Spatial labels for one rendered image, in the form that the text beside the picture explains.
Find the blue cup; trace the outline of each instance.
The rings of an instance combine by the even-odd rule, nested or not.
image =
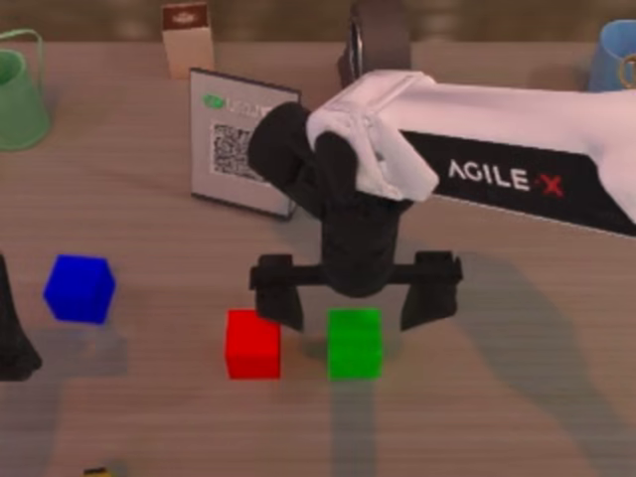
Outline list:
[[[618,91],[636,87],[636,20],[609,22],[600,32],[587,89]]]

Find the mug handle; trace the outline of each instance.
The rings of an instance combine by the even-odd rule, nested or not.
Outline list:
[[[44,75],[44,40],[38,32],[28,28],[11,30],[10,32],[0,33],[0,40],[9,40],[21,35],[31,35],[36,37],[38,41],[38,90],[42,92],[42,76]]]
[[[628,67],[631,67],[632,70],[632,81],[627,78],[626,70]],[[631,55],[627,55],[624,57],[620,63],[618,64],[618,79],[621,84],[627,89],[636,88],[636,53],[632,53]]]

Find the blue cube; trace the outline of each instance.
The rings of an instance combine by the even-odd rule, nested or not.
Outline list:
[[[114,291],[115,280],[105,258],[58,255],[44,299],[60,321],[102,325]]]

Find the green mug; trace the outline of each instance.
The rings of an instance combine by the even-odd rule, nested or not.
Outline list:
[[[13,30],[0,40],[32,35],[38,41],[38,84],[34,85],[24,56],[0,50],[0,151],[18,151],[36,145],[51,128],[42,96],[44,42],[34,30]]]

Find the table surface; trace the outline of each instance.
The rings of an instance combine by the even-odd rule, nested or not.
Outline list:
[[[568,89],[592,48],[413,55],[440,81]],[[217,49],[220,71],[300,87],[310,107],[338,90],[340,45]],[[352,303],[304,290],[308,331],[283,332],[283,379],[231,382],[226,312],[251,307],[249,267],[266,252],[315,260],[318,224],[190,197],[188,84],[167,79],[161,45],[53,44],[47,61],[55,128],[0,161],[0,245],[45,361],[0,385],[0,475],[636,475],[633,241],[432,199],[404,216],[398,256],[461,255],[456,317],[400,334],[404,288],[363,300],[385,314],[384,376],[332,384],[325,310]],[[41,294],[61,252],[110,259],[105,328],[51,317]]]

